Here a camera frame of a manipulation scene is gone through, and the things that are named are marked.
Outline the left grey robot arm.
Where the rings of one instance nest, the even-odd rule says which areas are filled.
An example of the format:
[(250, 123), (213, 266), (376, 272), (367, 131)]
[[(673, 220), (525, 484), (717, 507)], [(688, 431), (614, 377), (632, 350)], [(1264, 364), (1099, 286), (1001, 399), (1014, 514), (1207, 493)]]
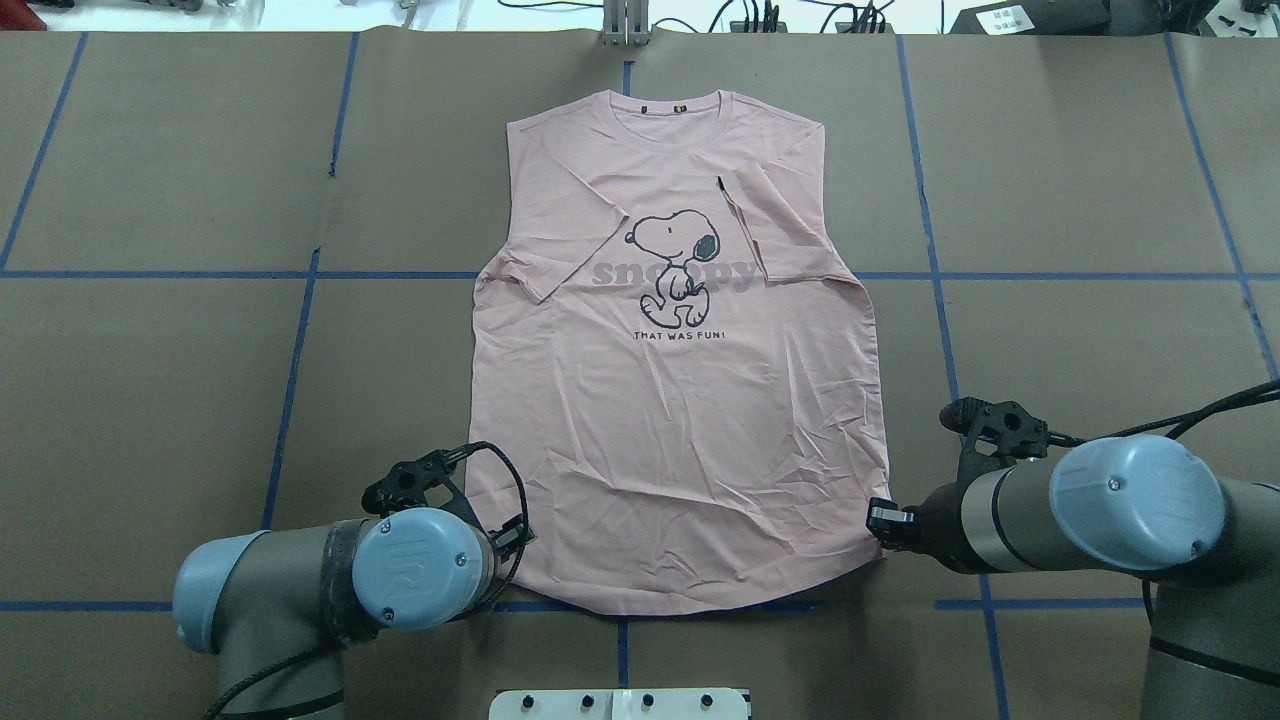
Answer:
[[(453, 482), (480, 452), (495, 455), (518, 497), (492, 530)], [(361, 506), (361, 518), (214, 539), (186, 557), (175, 630), (218, 659), (218, 697), (204, 717), (343, 717), (347, 650), (488, 611), (535, 537), (524, 478), (485, 441), (394, 464)]]

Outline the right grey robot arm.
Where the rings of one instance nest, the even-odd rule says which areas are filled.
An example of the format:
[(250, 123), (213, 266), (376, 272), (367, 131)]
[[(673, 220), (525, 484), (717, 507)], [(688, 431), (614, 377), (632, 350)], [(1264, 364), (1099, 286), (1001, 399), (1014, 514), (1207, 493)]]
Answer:
[(1052, 430), (1014, 401), (952, 401), (956, 477), (920, 503), (870, 501), (887, 550), (960, 574), (1100, 570), (1143, 585), (1143, 719), (1275, 719), (1279, 496), (1225, 477), (1181, 437), (1277, 400), (1277, 382), (1096, 439)]

